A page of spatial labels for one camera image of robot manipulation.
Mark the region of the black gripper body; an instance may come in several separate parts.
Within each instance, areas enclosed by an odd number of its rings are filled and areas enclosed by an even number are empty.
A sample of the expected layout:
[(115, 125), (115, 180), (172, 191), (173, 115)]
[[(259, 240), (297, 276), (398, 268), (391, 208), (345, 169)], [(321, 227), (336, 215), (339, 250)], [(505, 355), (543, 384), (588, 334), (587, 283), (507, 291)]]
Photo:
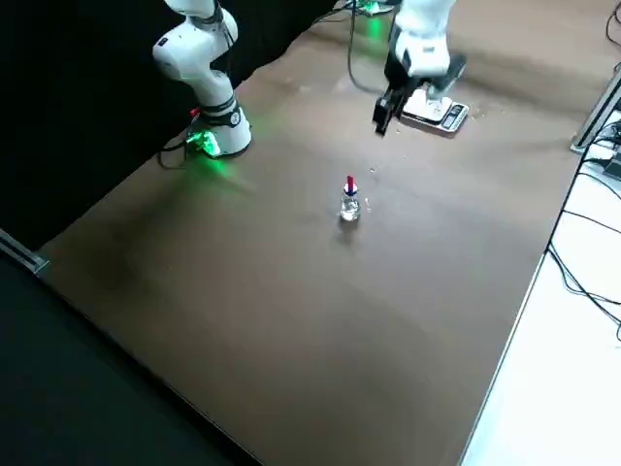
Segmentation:
[(417, 88), (427, 83), (426, 78), (410, 76), (394, 51), (388, 52), (384, 76), (387, 79), (387, 91), (405, 97), (410, 97)]

